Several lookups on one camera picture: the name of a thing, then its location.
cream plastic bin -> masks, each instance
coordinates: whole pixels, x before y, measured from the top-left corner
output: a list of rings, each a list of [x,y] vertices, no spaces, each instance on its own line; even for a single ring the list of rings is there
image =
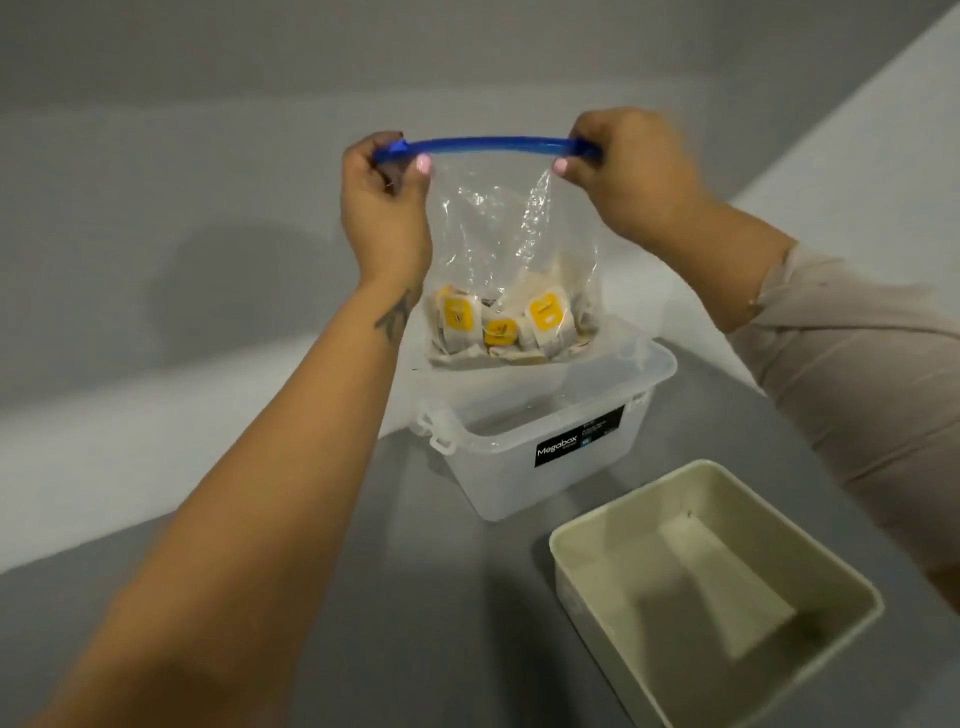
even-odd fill
[[[623,457],[677,360],[608,316],[589,356],[431,372],[412,429],[429,435],[481,518],[500,521]]]
[[[634,723],[743,726],[883,612],[863,576],[697,461],[553,532],[557,594]]]

plastic bag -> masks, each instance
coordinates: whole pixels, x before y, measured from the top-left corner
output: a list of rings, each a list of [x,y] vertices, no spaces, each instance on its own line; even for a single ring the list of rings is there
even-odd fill
[[[423,309],[438,366],[540,364],[583,352],[599,330],[596,213],[550,171],[599,154],[575,139],[473,137],[379,150],[388,177],[433,155],[427,200],[434,263]]]

person's left hand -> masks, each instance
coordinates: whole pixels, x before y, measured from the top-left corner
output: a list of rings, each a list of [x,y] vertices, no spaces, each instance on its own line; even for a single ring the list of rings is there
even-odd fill
[[[425,208],[430,157],[411,161],[396,192],[372,161],[375,149],[401,137],[372,134],[344,152],[340,219],[360,264],[360,284],[392,285],[415,303],[433,256]]]

beige container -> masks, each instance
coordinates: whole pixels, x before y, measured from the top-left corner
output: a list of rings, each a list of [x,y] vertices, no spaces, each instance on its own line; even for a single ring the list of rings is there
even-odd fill
[[[743,726],[883,612],[874,586],[699,460],[550,536],[557,594],[634,723]]]

gray countertop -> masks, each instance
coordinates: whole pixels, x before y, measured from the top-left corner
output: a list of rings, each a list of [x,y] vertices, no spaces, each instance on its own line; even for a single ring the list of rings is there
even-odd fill
[[[425,441],[382,440],[304,649],[291,724],[630,726],[554,596],[547,538],[697,458],[732,470],[886,602],[877,624],[758,725],[960,724],[960,619],[765,398],[677,355],[680,371],[626,458],[502,523],[476,517]],[[0,725],[40,707],[161,522],[0,576]],[[647,724],[659,725],[652,710]]]

